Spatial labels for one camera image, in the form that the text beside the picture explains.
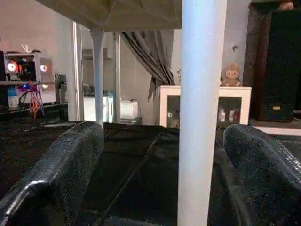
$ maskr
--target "white cabinet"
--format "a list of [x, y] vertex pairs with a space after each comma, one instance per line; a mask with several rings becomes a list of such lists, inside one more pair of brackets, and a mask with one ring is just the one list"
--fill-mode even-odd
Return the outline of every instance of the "white cabinet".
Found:
[[[220, 87], [218, 126], [248, 124], [251, 87]], [[160, 125], [179, 128], [181, 86], [160, 87]]]

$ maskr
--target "white appliance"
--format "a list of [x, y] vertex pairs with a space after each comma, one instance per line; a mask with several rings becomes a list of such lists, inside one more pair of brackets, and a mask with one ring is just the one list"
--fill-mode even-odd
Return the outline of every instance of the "white appliance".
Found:
[[126, 120], [133, 120], [137, 118], [139, 116], [138, 107], [139, 104], [137, 101], [122, 100], [120, 118]]
[[103, 97], [103, 122], [113, 122], [114, 118], [114, 99], [112, 97]]
[[[52, 68], [52, 61], [42, 58], [40, 53], [6, 53], [4, 54], [4, 63], [6, 74], [12, 81], [40, 81], [55, 82], [55, 75]], [[56, 101], [55, 84], [42, 84], [41, 96], [43, 103], [52, 103]], [[29, 103], [31, 95], [26, 95], [25, 103]]]

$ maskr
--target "shelf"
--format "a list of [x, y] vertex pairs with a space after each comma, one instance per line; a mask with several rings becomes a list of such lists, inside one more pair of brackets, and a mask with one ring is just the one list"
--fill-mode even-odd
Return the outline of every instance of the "shelf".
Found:
[[301, 121], [272, 122], [250, 120], [249, 125], [271, 135], [301, 136]]
[[[178, 89], [178, 88], [181, 88], [181, 86], [160, 86], [161, 88], [164, 88], [164, 89]], [[249, 87], [249, 86], [238, 86], [238, 87], [235, 87], [235, 86], [220, 86], [220, 89], [230, 89], [230, 90], [251, 90], [252, 87]]]
[[[0, 81], [0, 86], [22, 86], [22, 85], [27, 85], [29, 82], [27, 81]], [[49, 81], [33, 81], [33, 85], [55, 85], [55, 82], [49, 82]]]

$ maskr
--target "stuffed toy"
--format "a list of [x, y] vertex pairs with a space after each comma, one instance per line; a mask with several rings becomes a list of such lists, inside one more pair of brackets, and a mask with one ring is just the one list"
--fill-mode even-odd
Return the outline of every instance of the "stuffed toy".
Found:
[[225, 79], [223, 80], [224, 86], [240, 86], [239, 66], [236, 63], [231, 63], [225, 70]]
[[293, 10], [294, 5], [293, 5], [293, 0], [278, 0], [280, 7], [279, 10]]
[[222, 70], [221, 70], [221, 82], [220, 82], [220, 86], [223, 85], [223, 78], [222, 78]]

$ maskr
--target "gray curtain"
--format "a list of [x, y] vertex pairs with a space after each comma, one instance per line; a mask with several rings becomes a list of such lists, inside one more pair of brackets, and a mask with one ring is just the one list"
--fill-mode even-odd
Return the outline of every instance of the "gray curtain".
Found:
[[121, 38], [151, 74], [148, 100], [152, 96], [155, 97], [160, 85], [175, 84], [173, 73], [170, 71], [173, 30], [122, 32]]

